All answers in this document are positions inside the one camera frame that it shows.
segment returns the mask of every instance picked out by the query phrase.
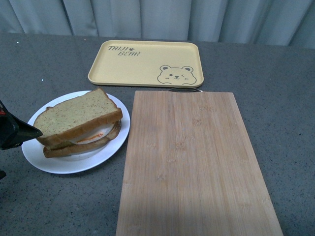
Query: sandwich filling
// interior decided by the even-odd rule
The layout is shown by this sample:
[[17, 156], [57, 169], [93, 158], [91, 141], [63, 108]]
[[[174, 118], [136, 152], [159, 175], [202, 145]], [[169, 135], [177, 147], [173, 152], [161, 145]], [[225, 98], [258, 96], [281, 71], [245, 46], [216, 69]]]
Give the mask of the sandwich filling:
[[102, 125], [86, 134], [83, 134], [75, 139], [70, 140], [70, 142], [76, 145], [89, 144], [95, 142], [106, 136], [112, 130], [113, 126], [114, 124]]

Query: bamboo cutting board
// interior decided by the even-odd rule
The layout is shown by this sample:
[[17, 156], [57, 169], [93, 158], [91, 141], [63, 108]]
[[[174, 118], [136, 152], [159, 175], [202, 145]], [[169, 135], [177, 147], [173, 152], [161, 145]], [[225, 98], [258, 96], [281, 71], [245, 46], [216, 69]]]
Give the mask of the bamboo cutting board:
[[135, 93], [116, 235], [283, 235], [232, 93]]

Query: gray curtain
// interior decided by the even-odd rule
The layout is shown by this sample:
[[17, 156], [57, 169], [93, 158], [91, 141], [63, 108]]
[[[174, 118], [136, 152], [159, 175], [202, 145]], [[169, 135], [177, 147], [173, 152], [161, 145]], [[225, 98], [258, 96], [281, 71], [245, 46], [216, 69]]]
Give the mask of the gray curtain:
[[0, 0], [0, 32], [315, 48], [315, 0]]

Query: white plate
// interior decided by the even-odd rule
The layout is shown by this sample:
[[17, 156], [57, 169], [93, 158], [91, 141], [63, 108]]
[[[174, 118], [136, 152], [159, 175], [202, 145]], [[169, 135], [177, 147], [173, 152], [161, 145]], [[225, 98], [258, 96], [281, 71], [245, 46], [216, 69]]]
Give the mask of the white plate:
[[[39, 114], [46, 110], [46, 107], [53, 107], [58, 103], [81, 96], [89, 91], [79, 91], [58, 97], [40, 108], [29, 120], [28, 124], [33, 125]], [[107, 145], [93, 151], [75, 154], [66, 157], [46, 158], [43, 153], [43, 145], [36, 139], [26, 141], [22, 144], [22, 151], [26, 159], [36, 168], [54, 174], [70, 174], [93, 168], [110, 158], [124, 143], [130, 129], [130, 116], [125, 105], [112, 95], [108, 94], [123, 112], [121, 120], [122, 127], [118, 136]]]

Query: cartoon bear face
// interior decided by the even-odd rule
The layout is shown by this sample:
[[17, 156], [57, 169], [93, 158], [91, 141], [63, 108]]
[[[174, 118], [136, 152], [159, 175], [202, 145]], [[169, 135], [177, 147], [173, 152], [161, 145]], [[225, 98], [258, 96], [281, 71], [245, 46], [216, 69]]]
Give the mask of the cartoon bear face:
[[193, 85], [197, 79], [192, 74], [193, 68], [190, 66], [170, 67], [163, 65], [160, 67], [161, 73], [157, 80], [162, 84], [170, 85]]

